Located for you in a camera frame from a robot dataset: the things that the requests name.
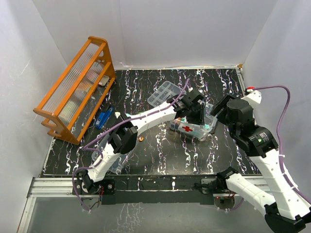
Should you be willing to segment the white bandage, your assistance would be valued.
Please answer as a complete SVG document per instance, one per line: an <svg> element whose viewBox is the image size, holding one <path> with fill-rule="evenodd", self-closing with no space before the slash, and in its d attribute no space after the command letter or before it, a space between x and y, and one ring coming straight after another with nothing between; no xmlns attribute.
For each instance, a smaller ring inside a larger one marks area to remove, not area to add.
<svg viewBox="0 0 311 233"><path fill-rule="evenodd" d="M116 119L121 117L121 113L120 112L115 112L114 114L115 114Z"/></svg>

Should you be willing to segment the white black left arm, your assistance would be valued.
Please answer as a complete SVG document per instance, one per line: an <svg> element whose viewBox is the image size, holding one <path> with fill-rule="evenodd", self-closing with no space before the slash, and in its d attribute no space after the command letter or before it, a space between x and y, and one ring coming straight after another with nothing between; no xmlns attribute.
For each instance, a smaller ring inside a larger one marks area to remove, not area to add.
<svg viewBox="0 0 311 233"><path fill-rule="evenodd" d="M104 179L109 168L124 154L131 152L138 137L146 130L166 121L186 117L191 124L204 124L204 96L196 89L186 95L177 95L146 112L127 116L121 113L116 124L104 132L100 137L105 144L102 148L93 148L88 143L85 150L97 153L97 159L89 167L77 169L74 178L82 179L82 187L87 193L94 194L100 189L100 182Z"/></svg>

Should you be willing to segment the clear compartment organizer tray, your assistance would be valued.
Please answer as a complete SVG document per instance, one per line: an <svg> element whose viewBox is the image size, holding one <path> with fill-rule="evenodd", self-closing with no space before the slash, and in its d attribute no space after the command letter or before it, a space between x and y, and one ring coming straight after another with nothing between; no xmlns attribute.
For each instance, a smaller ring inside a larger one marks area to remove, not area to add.
<svg viewBox="0 0 311 233"><path fill-rule="evenodd" d="M152 107L158 107L168 99L178 96L182 91L182 88L173 84L170 81L165 81L160 85L157 90L147 99L147 102Z"/></svg>

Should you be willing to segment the clear medicine kit box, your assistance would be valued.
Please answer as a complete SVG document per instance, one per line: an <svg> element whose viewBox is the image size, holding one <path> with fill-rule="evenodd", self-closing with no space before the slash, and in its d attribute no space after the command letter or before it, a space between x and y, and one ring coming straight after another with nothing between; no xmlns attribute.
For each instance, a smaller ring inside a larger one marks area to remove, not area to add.
<svg viewBox="0 0 311 233"><path fill-rule="evenodd" d="M215 133L216 126L218 124L217 118L210 115L212 107L213 104L206 102L204 123L209 124L211 129L206 130L205 125L190 124L187 122L186 117L172 120L170 122L170 129L183 133L188 137L194 137L199 141L205 141L208 135Z"/></svg>

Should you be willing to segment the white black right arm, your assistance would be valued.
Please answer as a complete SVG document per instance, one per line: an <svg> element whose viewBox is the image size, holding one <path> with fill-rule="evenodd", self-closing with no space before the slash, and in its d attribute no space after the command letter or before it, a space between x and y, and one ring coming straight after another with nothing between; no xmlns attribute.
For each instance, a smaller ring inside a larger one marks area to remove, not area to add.
<svg viewBox="0 0 311 233"><path fill-rule="evenodd" d="M260 102L259 92L241 99L226 95L210 113L228 127L231 138L260 170L270 193L250 183L232 167L217 173L210 186L239 194L261 212L273 232L298 233L311 221L311 205L298 194L282 165L283 156L272 133L255 123L253 105Z"/></svg>

